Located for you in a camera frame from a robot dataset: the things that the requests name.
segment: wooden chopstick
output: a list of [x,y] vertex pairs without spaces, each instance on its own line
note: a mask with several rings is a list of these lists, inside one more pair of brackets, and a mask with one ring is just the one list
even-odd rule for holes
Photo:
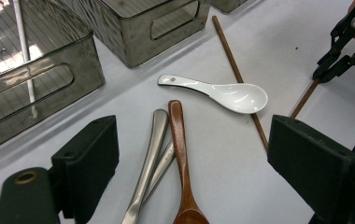
[[296,106],[296,108],[291,113],[291,119],[295,119],[297,117],[297,115],[300,113],[301,109],[305,105],[306,101],[309,99],[312,92],[314,92],[315,88],[317,88],[317,86],[319,84],[320,84],[319,78],[315,79],[314,82],[312,82],[311,86],[308,88],[308,90],[306,91],[305,95],[303,96],[303,98],[301,99],[299,104]]
[[[218,18],[216,16],[213,16],[212,17],[212,21],[213,21],[213,25],[216,28],[216,32],[218,33],[218,36],[220,38],[221,44],[223,45],[224,51],[227,54],[228,61],[230,62],[230,65],[233,68],[236,81],[238,83],[244,83],[244,80],[242,79],[242,76],[241,76],[241,74],[239,72],[238,66],[236,66],[236,63],[235,63],[235,60],[234,60],[234,56],[233,56],[233,54],[232,54],[232,52],[230,50],[230,47],[228,46],[227,39],[224,36],[223,31],[221,30],[221,26],[219,24]],[[258,133],[260,135],[260,138],[262,139],[265,151],[268,151],[268,141],[267,141],[267,138],[265,137],[265,134],[264,134],[264,131],[263,131],[263,128],[262,128],[262,124],[260,123],[259,118],[257,117],[256,114],[250,114],[250,115],[251,115],[251,117],[252,117],[252,119],[254,121],[254,124],[256,125],[256,129],[257,129],[257,131],[258,131]]]

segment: white ceramic spoon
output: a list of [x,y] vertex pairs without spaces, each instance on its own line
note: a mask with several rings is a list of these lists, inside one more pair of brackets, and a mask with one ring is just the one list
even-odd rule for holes
[[215,85],[192,80],[175,75],[162,75],[158,78],[160,86],[184,87],[199,91],[240,114],[253,114],[265,107],[268,101],[267,93],[260,87],[252,84],[226,84]]

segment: wooden spoon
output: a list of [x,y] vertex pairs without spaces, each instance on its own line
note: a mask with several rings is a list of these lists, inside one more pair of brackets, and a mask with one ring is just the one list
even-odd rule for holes
[[208,224],[209,222],[198,208],[192,196],[181,103],[177,100],[170,101],[168,108],[182,189],[180,208],[177,212],[174,224]]

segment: metal spoon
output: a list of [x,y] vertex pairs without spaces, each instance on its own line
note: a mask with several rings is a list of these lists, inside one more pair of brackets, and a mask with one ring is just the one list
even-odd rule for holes
[[192,196],[181,103],[180,101],[170,101],[168,108],[182,189],[180,208],[177,212],[174,224],[208,224],[209,222],[198,208]]
[[139,211],[145,197],[146,189],[149,186],[149,180],[153,173],[155,163],[163,145],[163,138],[168,126],[168,114],[162,109],[157,109],[153,114],[153,123],[149,149],[143,164],[142,172],[136,184],[136,189],[131,202],[125,213],[122,224],[135,224],[139,217]]
[[199,91],[240,114],[253,114],[265,107],[268,101],[267,93],[260,87],[252,84],[226,84],[215,85],[186,77],[162,75],[158,78],[160,86],[184,87]]

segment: white table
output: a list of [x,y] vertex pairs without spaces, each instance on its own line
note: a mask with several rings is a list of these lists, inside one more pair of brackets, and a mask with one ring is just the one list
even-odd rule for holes
[[[349,0],[249,0],[229,15],[211,8],[204,31],[153,60],[128,69],[96,41],[106,85],[0,146],[3,181],[24,168],[50,168],[50,157],[94,119],[116,115],[120,163],[91,223],[121,223],[145,159],[152,113],[168,101],[183,104],[194,197],[210,223],[308,223],[313,212],[267,163],[249,115],[231,112],[206,96],[159,87],[162,74],[235,83],[211,16],[217,15],[247,83],[263,87],[258,113],[268,137],[274,114],[288,116],[312,83],[317,61],[330,48],[330,31]],[[351,41],[343,53],[355,51]],[[319,85],[297,117],[345,147],[355,145],[355,66]],[[171,138],[168,130],[164,144]],[[139,223],[172,223],[180,203],[176,162],[143,207]]]

